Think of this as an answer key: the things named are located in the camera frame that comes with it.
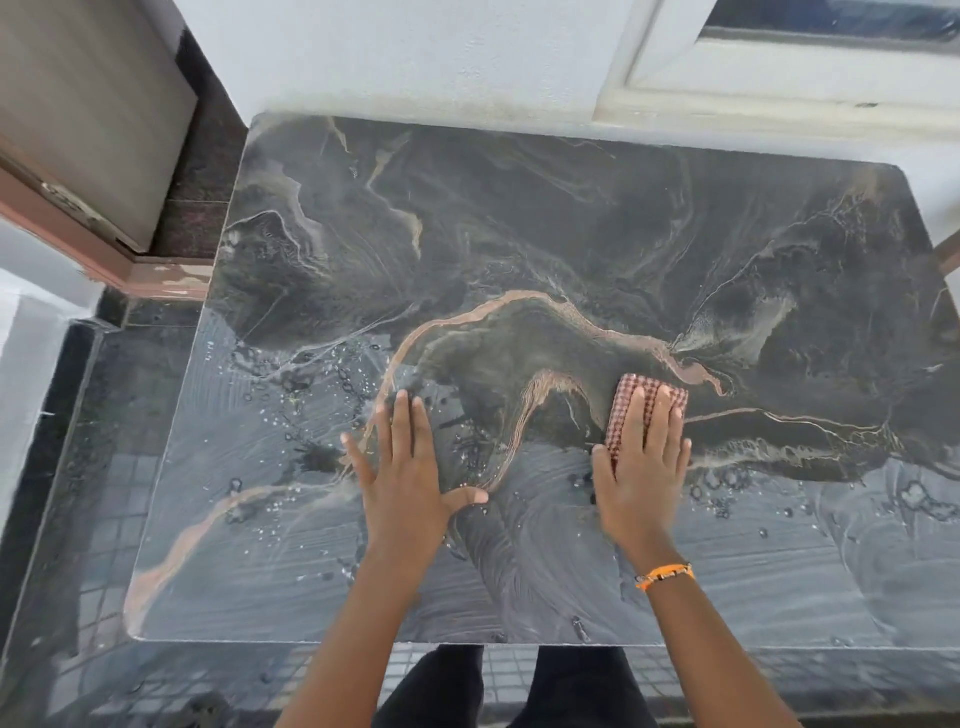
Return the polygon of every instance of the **trousers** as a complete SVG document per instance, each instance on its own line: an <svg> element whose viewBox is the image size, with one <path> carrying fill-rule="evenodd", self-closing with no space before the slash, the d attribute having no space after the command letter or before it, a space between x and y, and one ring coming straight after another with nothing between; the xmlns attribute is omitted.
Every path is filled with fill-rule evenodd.
<svg viewBox="0 0 960 728"><path fill-rule="evenodd" d="M483 705L483 645L424 655L373 717L372 728L474 728ZM620 647L541 647L513 728L656 728Z"/></svg>

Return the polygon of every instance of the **person's left hand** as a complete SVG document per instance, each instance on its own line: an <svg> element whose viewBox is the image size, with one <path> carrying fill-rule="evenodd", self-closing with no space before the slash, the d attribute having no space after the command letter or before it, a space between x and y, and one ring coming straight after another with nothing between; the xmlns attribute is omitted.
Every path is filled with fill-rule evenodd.
<svg viewBox="0 0 960 728"><path fill-rule="evenodd" d="M421 398L411 406L406 391L400 390L393 424L383 404L377 407L374 422L379 472L350 435L341 436L363 490L370 536L367 554L409 570L419 584L444 542L450 516L473 503L486 503L489 496L470 487L441 494L433 433Z"/></svg>

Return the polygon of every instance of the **bracelet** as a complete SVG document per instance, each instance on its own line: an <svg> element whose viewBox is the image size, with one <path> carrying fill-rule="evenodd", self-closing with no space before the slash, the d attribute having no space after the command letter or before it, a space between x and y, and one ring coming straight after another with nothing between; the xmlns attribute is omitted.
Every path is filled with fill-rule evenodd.
<svg viewBox="0 0 960 728"><path fill-rule="evenodd" d="M665 567L657 567L646 576L638 576L636 578L636 587L642 589L646 594L646 591L656 582L672 579L674 576L680 576L683 573L693 580L697 578L693 575L693 567L690 566L689 562L686 564L668 564Z"/></svg>

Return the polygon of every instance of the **checkered cloth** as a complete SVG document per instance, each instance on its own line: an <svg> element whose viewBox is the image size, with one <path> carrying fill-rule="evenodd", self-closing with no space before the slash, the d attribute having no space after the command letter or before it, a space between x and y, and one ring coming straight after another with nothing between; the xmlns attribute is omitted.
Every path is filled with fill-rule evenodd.
<svg viewBox="0 0 960 728"><path fill-rule="evenodd" d="M637 387L643 388L643 440L646 442L647 430L650 429L650 422L654 416L654 404L657 400L657 390L664 382L641 375L624 375L620 378L620 383L616 386L616 395L613 397L613 407L610 411L610 420L607 423L607 449L610 451L610 458L613 466L616 467L617 458L620 456L620 445L623 440L623 425L627 420L627 408L630 407L630 399L634 395ZM686 402L690 394L685 389L670 385L672 404L680 408L682 415L686 414Z"/></svg>

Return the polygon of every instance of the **person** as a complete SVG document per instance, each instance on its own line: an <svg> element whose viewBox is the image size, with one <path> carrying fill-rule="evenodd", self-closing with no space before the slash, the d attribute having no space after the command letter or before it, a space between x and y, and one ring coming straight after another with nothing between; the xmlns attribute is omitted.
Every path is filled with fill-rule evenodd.
<svg viewBox="0 0 960 728"><path fill-rule="evenodd" d="M688 570L671 526L690 459L684 419L669 390L656 394L644 438L643 392L630 403L614 473L609 452L593 449L600 522L645 576L668 577L646 590L689 711L699 728L780 728L800 723L763 678ZM420 398L396 396L391 421L375 412L379 467L348 435L344 445L363 491L370 543L356 581L317 650L278 728L460 728L476 725L483 700L482 645L445 645L424 656L376 710L394 639L440 547L447 522L488 494L440 492L437 457ZM542 647L516 728L649 727L656 722L619 647Z"/></svg>

